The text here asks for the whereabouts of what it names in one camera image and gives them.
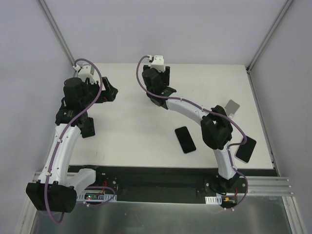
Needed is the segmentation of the teal-edged black phone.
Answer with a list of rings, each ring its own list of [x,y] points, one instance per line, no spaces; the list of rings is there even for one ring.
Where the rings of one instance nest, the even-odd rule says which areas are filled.
[[[175,129],[175,135],[184,154],[196,151],[196,146],[186,126]]]

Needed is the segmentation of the silver folding phone stand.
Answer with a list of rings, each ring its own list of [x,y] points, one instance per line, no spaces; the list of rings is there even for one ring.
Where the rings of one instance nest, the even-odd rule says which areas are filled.
[[[233,117],[237,110],[240,108],[240,105],[230,99],[228,103],[225,105],[224,110],[228,117]]]

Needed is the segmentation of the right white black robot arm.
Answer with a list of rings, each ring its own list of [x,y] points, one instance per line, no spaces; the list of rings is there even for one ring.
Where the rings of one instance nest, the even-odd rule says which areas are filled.
[[[231,192],[235,189],[237,175],[233,169],[233,158],[228,153],[233,128],[227,119],[221,117],[221,115],[226,116],[225,110],[217,105],[211,109],[210,114],[189,101],[183,101],[182,96],[169,87],[169,66],[160,72],[152,66],[144,65],[142,77],[148,91],[147,96],[155,105],[178,112],[200,125],[202,139],[213,150],[217,161],[221,190]]]

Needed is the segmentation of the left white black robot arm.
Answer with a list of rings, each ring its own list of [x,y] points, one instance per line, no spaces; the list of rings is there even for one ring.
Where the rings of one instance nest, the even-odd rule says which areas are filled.
[[[102,84],[104,90],[89,78],[69,78],[64,82],[64,97],[56,114],[54,140],[48,159],[37,181],[28,183],[26,187],[26,194],[37,210],[70,213],[83,190],[88,186],[93,190],[102,186],[102,176],[93,169],[83,168],[72,178],[67,177],[77,139],[95,135],[94,120],[85,108],[93,101],[112,102],[118,93],[107,77],[102,77]]]

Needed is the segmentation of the white-edged black phone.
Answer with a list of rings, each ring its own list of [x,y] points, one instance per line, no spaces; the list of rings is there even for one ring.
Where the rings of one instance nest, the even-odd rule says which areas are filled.
[[[256,146],[256,140],[246,136],[245,144],[240,145],[235,153],[235,157],[244,163],[249,163]]]

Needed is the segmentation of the right aluminium frame post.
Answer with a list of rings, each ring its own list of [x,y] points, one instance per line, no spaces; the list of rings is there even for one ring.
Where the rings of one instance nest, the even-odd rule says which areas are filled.
[[[257,61],[259,60],[262,53],[265,51],[266,47],[268,46],[269,42],[273,38],[275,32],[278,30],[279,26],[281,25],[283,19],[286,17],[288,11],[291,9],[292,5],[295,3],[295,0],[286,0],[281,9],[279,10],[278,14],[274,18],[271,26],[269,27],[267,33],[265,34],[263,40],[261,41],[259,47],[256,50],[253,58],[251,59],[250,63],[246,67],[247,74],[249,74],[254,66],[256,65]]]

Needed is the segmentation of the aluminium frame post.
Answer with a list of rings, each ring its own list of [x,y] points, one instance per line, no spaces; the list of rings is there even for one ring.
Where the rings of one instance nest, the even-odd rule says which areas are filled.
[[[36,0],[37,4],[39,5],[40,9],[43,12],[43,15],[45,16],[54,36],[56,37],[62,51],[64,52],[67,60],[69,61],[69,63],[71,64],[71,66],[74,65],[75,62],[75,58],[52,14],[52,11],[50,10],[47,1],[45,0]]]
[[[267,33],[265,34],[263,40],[261,41],[259,47],[256,50],[253,58],[251,59],[250,63],[246,67],[247,74],[249,74],[254,66],[256,65],[257,61],[259,60],[262,53],[265,51],[266,47],[268,46],[269,42],[273,38],[275,32],[278,30],[279,26],[281,25],[283,19],[286,17],[288,11],[291,9],[292,5],[295,3],[295,0],[286,0],[281,9],[279,10],[278,14],[274,18],[271,26],[269,27]]]

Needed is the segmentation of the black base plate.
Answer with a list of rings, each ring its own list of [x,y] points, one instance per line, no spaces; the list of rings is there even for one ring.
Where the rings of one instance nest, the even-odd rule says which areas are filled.
[[[225,180],[215,169],[84,165],[70,166],[68,171],[77,173],[81,169],[96,172],[88,201],[99,193],[123,202],[203,204],[208,197],[243,195],[248,190],[243,176],[236,174]]]

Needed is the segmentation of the left aluminium frame post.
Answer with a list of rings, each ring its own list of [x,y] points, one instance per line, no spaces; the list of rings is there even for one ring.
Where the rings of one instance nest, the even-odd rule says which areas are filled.
[[[54,36],[56,37],[62,51],[64,52],[67,60],[69,61],[69,63],[71,64],[71,66],[74,65],[75,62],[75,58],[52,14],[52,11],[50,10],[47,1],[45,0],[36,0],[37,4],[39,5],[40,9],[43,12],[43,15],[45,16]]]

